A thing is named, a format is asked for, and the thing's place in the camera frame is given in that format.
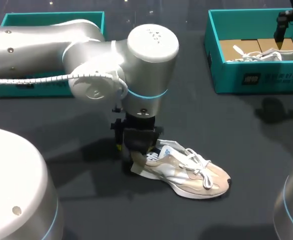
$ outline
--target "screw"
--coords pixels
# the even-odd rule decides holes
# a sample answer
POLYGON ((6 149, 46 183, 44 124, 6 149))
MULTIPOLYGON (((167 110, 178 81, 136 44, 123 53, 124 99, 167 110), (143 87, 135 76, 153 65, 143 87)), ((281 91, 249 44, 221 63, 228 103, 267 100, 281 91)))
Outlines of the screw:
POLYGON ((17 215, 17 216, 20 216, 20 215, 22 214, 22 210, 21 210, 21 208, 18 207, 18 206, 14 206, 14 207, 12 208, 12 212, 13 212, 14 215, 17 215))

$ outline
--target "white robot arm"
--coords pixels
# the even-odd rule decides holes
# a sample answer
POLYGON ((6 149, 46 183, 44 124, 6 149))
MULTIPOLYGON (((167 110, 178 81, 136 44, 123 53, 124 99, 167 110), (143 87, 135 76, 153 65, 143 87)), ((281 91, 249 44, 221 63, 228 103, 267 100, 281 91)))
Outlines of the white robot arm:
POLYGON ((0 27, 0 84, 68 80, 76 98, 99 102, 119 97, 126 117, 111 126, 116 144, 146 153, 162 133, 155 127, 155 116, 178 51, 175 34, 155 24, 136 27, 121 41, 105 41, 100 29, 83 19, 0 27), (57 71, 66 75, 19 79, 57 71))

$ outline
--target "shoe sole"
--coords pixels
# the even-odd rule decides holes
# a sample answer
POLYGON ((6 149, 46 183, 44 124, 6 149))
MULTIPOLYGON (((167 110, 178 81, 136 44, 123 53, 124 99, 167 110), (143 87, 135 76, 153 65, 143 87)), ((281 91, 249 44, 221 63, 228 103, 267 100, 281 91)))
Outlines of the shoe sole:
POLYGON ((171 188, 173 189, 173 191, 177 195, 179 195, 181 197, 184 197, 184 198, 188 198, 188 199, 213 199, 213 198, 219 197, 219 196, 221 196, 221 195, 223 195, 223 194, 225 194, 227 192, 227 191, 222 192, 222 193, 219 193, 219 194, 216 194, 216 195, 197 195, 197 194, 193 194, 193 193, 190 193, 190 192, 187 192, 187 191, 184 191, 184 190, 178 188, 174 183, 168 181, 167 179, 165 179, 162 176, 156 176, 153 173, 144 170, 142 167, 140 167, 136 163, 133 163, 133 165, 131 167, 131 172, 135 173, 137 175, 140 175, 140 176, 142 176, 144 178, 147 178, 147 179, 161 180, 161 181, 169 184, 171 186, 171 188))

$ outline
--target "shoe box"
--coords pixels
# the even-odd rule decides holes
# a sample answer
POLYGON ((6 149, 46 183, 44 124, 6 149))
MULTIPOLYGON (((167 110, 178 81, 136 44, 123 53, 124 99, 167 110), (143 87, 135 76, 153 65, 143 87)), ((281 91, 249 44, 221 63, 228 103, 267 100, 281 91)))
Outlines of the shoe box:
MULTIPOLYGON (((218 94, 293 93, 292 61, 245 61, 244 53, 278 49, 273 38, 279 12, 291 9, 209 10, 204 47, 214 90, 218 94)), ((285 32, 281 50, 293 50, 293 23, 285 32)))
MULTIPOLYGON (((7 13, 0 27, 4 30, 10 30, 10 26, 48 26, 77 19, 85 19, 95 23, 106 37, 105 13, 103 11, 7 13)), ((45 78, 63 74, 65 74, 63 71, 42 72, 30 76, 21 76, 21 78, 45 78)), ((0 84, 0 98, 14 97, 73 97, 73 95, 68 81, 40 84, 0 84)))

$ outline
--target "black tabletop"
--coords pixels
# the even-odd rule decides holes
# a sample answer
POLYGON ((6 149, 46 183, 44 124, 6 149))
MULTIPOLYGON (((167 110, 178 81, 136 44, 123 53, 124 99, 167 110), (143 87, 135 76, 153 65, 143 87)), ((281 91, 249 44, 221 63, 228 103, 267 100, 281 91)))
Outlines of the black tabletop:
POLYGON ((203 39, 209 9, 289 6, 289 0, 0 0, 0 24, 11 12, 105 11, 109 40, 145 23, 170 28, 180 52, 157 125, 164 139, 194 149, 232 178, 228 197, 179 197, 163 182, 122 173, 112 105, 0 99, 0 128, 28 139, 47 162, 64 209, 64 240, 277 239, 272 213, 293 165, 293 95, 216 94, 203 39))

